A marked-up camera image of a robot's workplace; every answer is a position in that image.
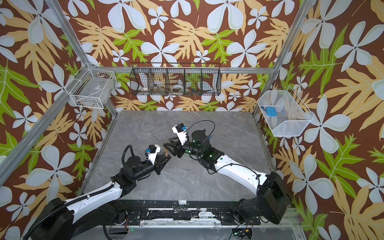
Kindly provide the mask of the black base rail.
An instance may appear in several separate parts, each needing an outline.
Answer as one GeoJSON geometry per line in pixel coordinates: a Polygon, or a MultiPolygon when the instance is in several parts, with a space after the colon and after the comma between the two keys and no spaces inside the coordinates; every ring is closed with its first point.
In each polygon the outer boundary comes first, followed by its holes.
{"type": "Polygon", "coordinates": [[[128,212],[129,225],[155,226],[257,226],[261,224],[259,212],[241,211],[239,202],[224,201],[149,201],[120,200],[128,212]]]}

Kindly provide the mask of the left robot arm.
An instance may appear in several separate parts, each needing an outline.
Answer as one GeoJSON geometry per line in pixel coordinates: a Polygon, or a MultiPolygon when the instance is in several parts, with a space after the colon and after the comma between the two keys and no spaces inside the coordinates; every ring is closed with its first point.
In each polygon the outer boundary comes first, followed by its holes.
{"type": "Polygon", "coordinates": [[[50,201],[30,226],[24,239],[70,240],[95,226],[124,222],[127,213],[119,199],[152,172],[160,175],[171,159],[168,153],[160,154],[160,149],[158,145],[149,145],[144,161],[135,154],[129,158],[122,154],[123,167],[106,185],[77,198],[50,201]]]}

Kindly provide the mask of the white mesh basket right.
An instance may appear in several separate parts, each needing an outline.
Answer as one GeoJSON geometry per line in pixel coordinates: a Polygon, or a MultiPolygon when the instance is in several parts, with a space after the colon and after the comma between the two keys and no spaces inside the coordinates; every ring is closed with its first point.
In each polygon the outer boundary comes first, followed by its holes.
{"type": "Polygon", "coordinates": [[[279,138],[299,137],[308,127],[315,115],[293,88],[269,90],[259,99],[258,106],[273,136],[279,138]],[[275,107],[278,115],[267,116],[264,107],[275,107]]]}

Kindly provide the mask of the blue object in basket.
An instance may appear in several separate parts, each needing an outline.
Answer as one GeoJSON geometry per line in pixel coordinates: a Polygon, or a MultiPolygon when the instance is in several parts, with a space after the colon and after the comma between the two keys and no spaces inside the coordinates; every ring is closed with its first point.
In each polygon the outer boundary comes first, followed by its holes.
{"type": "Polygon", "coordinates": [[[278,115],[275,107],[264,107],[264,111],[269,117],[276,117],[278,115]]]}

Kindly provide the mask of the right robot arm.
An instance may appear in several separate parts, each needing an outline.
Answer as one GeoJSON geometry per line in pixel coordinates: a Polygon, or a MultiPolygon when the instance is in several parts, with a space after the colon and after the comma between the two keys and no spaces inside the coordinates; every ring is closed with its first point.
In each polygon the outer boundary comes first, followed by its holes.
{"type": "Polygon", "coordinates": [[[188,154],[210,174],[227,176],[255,195],[252,199],[241,199],[234,204],[232,213],[236,223],[270,222],[277,225],[281,222],[293,197],[279,174],[258,172],[237,163],[211,145],[205,130],[189,134],[187,127],[182,124],[174,126],[172,130],[177,136],[171,138],[164,147],[173,156],[181,158],[188,154]]]}

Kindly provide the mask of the electronics board with led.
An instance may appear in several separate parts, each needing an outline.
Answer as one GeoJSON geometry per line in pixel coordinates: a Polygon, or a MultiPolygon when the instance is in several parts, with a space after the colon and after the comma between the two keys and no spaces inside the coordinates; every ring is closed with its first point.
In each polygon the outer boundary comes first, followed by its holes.
{"type": "Polygon", "coordinates": [[[251,240],[253,232],[251,228],[232,229],[231,237],[235,240],[251,240]]]}

